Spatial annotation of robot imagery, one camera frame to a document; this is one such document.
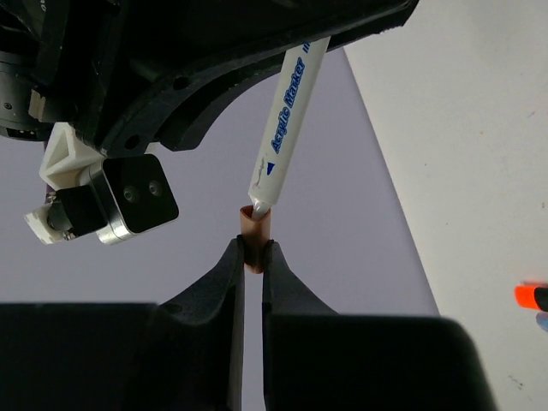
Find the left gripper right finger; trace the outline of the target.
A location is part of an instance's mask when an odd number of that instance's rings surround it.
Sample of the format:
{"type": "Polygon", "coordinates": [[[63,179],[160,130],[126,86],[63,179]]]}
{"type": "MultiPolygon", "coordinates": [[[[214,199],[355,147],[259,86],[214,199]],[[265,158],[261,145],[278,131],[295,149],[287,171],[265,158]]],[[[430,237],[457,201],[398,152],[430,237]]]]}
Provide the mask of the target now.
{"type": "Polygon", "coordinates": [[[338,313],[265,248],[262,295],[269,410],[493,410],[472,339],[440,317],[338,313]]]}

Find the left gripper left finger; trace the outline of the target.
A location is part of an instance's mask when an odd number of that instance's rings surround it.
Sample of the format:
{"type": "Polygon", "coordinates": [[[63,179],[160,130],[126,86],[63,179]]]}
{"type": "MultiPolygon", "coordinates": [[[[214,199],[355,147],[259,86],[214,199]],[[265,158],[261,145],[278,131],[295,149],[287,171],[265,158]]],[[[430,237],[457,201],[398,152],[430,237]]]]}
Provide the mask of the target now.
{"type": "Polygon", "coordinates": [[[4,303],[4,410],[238,410],[243,243],[163,304],[4,303]]]}

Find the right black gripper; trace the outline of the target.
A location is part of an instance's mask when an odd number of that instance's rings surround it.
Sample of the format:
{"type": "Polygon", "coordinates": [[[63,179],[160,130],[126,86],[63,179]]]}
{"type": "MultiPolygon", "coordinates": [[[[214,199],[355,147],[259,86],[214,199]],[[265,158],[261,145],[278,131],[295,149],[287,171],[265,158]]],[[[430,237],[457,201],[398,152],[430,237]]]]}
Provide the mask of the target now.
{"type": "Polygon", "coordinates": [[[44,141],[67,122],[104,155],[195,149],[283,55],[404,25],[414,1],[4,1],[1,134],[44,141]]]}

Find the brown pen cap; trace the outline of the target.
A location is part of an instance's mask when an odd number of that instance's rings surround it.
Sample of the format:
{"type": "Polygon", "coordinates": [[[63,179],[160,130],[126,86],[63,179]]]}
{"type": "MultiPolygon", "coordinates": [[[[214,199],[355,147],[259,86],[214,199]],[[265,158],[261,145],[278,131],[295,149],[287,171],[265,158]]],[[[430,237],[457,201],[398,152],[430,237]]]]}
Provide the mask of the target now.
{"type": "Polygon", "coordinates": [[[244,263],[250,272],[264,271],[264,255],[267,242],[271,239],[271,212],[259,219],[252,218],[253,206],[240,209],[241,237],[244,244],[244,263]]]}

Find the black orange highlighter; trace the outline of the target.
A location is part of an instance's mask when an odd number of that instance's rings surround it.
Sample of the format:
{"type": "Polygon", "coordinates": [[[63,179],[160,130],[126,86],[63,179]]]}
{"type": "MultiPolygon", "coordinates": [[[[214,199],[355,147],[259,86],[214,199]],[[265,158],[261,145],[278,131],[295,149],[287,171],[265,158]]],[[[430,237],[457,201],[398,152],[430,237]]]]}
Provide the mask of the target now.
{"type": "Polygon", "coordinates": [[[546,284],[523,283],[515,286],[515,301],[519,307],[548,312],[548,288],[546,284]]]}

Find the blue highlighter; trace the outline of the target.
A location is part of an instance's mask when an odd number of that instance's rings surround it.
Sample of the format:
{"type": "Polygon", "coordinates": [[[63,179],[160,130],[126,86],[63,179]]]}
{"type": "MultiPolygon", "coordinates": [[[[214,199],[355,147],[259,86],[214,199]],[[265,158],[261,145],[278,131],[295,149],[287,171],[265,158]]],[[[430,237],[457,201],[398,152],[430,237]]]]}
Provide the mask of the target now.
{"type": "Polygon", "coordinates": [[[548,332],[548,313],[538,312],[535,316],[536,324],[545,332],[548,332]]]}

